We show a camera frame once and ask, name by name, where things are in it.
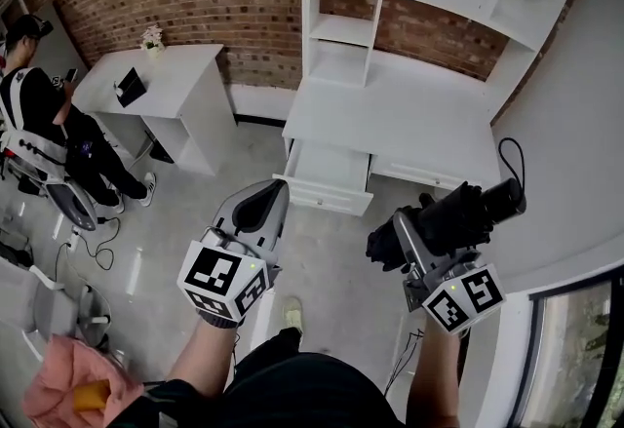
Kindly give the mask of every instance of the black window frame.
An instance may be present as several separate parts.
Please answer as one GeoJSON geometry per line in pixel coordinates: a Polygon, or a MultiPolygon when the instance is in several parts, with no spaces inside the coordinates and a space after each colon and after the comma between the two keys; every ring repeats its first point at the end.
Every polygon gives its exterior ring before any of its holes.
{"type": "Polygon", "coordinates": [[[507,428],[522,428],[520,423],[527,409],[528,398],[536,374],[546,299],[585,290],[607,282],[611,282],[611,303],[604,356],[594,394],[592,395],[592,399],[587,407],[587,412],[581,423],[581,428],[597,428],[617,376],[622,348],[624,347],[624,326],[621,325],[621,323],[624,322],[624,265],[582,281],[545,292],[535,292],[528,296],[528,299],[532,303],[532,309],[525,367],[523,369],[516,402],[512,409],[509,422],[507,423],[507,428]]]}

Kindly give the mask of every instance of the person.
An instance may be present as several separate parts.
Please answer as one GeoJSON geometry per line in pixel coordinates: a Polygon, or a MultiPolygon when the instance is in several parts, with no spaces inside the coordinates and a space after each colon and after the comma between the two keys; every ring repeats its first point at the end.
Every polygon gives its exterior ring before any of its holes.
{"type": "MultiPolygon", "coordinates": [[[[0,95],[12,120],[11,83],[15,76],[24,75],[22,70],[30,65],[39,41],[47,34],[41,24],[38,18],[24,15],[16,20],[6,35],[6,65],[0,95]]],[[[23,129],[66,146],[67,174],[96,202],[112,207],[117,214],[125,209],[123,195],[149,206],[156,188],[155,174],[148,173],[144,183],[134,178],[106,141],[96,120],[71,103],[73,94],[71,83],[65,81],[57,89],[42,69],[28,71],[19,92],[23,129]],[[106,186],[102,175],[115,189],[106,186]]]]}
{"type": "MultiPolygon", "coordinates": [[[[200,315],[167,382],[136,399],[111,428],[404,426],[361,372],[326,355],[299,352],[303,320],[298,299],[286,300],[285,328],[235,367],[227,389],[236,329],[212,314],[200,315]]],[[[459,426],[458,357],[459,338],[428,318],[409,391],[407,426],[459,426]]]]}

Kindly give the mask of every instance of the closed drawer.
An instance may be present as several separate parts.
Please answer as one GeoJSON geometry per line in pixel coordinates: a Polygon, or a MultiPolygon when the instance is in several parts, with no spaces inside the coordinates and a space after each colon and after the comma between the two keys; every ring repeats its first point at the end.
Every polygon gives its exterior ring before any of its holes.
{"type": "Polygon", "coordinates": [[[291,201],[345,214],[362,215],[372,199],[366,192],[370,154],[296,140],[283,175],[291,201]]]}
{"type": "MultiPolygon", "coordinates": [[[[394,178],[424,183],[448,190],[456,189],[465,181],[463,178],[422,170],[414,165],[401,163],[398,160],[386,158],[384,156],[375,156],[372,159],[370,171],[377,175],[392,176],[394,178]]],[[[468,181],[472,185],[481,185],[477,181],[468,181]]]]}

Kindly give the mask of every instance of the white sneaker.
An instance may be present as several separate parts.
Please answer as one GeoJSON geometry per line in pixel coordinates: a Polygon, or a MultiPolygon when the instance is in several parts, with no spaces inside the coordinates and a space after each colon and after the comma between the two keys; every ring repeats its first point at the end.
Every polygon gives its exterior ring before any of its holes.
{"type": "Polygon", "coordinates": [[[138,201],[141,206],[148,207],[152,204],[152,198],[154,197],[154,191],[156,190],[156,175],[152,172],[147,172],[143,183],[145,184],[145,187],[147,187],[147,196],[143,199],[139,199],[138,201]]]}
{"type": "Polygon", "coordinates": [[[301,300],[295,296],[289,296],[284,301],[284,327],[297,328],[303,337],[303,307],[301,300]]]}
{"type": "Polygon", "coordinates": [[[122,196],[121,192],[119,192],[117,189],[113,189],[115,191],[115,195],[117,196],[117,199],[119,199],[119,203],[116,206],[111,207],[113,209],[113,212],[117,213],[117,214],[122,214],[125,210],[126,210],[126,206],[124,205],[124,197],[122,196]]]}

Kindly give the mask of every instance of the baseball cap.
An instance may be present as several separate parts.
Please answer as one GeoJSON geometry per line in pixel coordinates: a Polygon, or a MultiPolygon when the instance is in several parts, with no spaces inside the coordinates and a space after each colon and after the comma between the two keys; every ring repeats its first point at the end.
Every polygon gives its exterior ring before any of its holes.
{"type": "Polygon", "coordinates": [[[48,20],[40,20],[37,16],[26,14],[16,20],[7,32],[7,47],[15,45],[21,38],[27,36],[40,40],[50,32],[52,25],[48,20]]]}

